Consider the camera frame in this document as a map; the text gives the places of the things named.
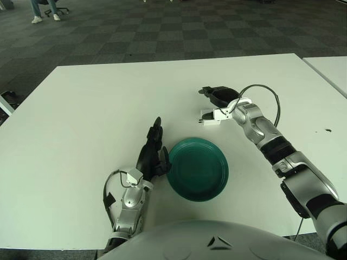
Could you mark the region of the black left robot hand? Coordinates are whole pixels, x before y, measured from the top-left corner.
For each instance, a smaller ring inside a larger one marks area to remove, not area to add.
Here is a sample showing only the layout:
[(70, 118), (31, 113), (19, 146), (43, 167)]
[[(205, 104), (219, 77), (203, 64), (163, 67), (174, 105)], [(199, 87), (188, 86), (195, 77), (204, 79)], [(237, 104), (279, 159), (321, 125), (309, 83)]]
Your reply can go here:
[(162, 176), (171, 170), (168, 150), (162, 145), (163, 128), (160, 116), (156, 118), (147, 134), (147, 142), (140, 151), (136, 169), (143, 179), (151, 181), (154, 176)]

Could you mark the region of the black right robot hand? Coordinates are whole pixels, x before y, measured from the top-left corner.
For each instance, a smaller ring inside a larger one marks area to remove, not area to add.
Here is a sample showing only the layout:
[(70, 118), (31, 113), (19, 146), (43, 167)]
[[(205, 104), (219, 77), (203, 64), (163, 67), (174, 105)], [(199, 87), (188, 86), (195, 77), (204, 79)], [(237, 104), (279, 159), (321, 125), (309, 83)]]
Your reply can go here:
[(198, 91), (203, 94), (210, 102), (217, 107), (216, 110), (202, 115), (202, 120), (216, 120), (230, 118), (230, 103), (237, 100), (240, 94), (231, 88), (225, 86), (203, 87)]

